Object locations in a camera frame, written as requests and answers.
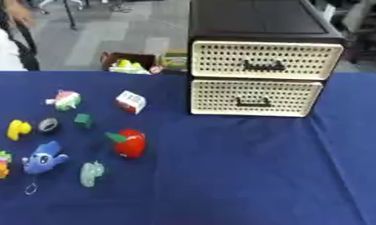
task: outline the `green leaf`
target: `green leaf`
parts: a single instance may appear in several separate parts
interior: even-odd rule
[[[113,133],[106,133],[106,136],[110,139],[112,139],[114,142],[117,142],[117,143],[122,143],[122,142],[126,142],[127,141],[127,138],[123,135],[119,135],[119,134],[113,134]]]

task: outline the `blue plush toy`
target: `blue plush toy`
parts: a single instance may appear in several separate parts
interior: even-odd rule
[[[22,159],[24,171],[28,174],[39,174],[52,170],[57,164],[65,163],[69,157],[58,155],[60,151],[61,146],[56,141],[39,145],[29,158]]]

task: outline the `white drawer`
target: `white drawer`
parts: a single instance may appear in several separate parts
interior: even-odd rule
[[[306,116],[322,90],[319,82],[194,80],[194,114]]]
[[[338,44],[203,41],[192,44],[192,75],[325,80],[343,52]]]

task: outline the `red apple toy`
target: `red apple toy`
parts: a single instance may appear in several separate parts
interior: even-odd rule
[[[146,147],[145,135],[137,130],[121,130],[119,134],[106,133],[114,143],[114,151],[126,158],[138,158]]]

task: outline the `hand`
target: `hand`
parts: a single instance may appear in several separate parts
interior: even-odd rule
[[[11,17],[11,20],[20,21],[27,27],[34,25],[32,13],[24,5],[16,1],[6,5],[6,12]]]

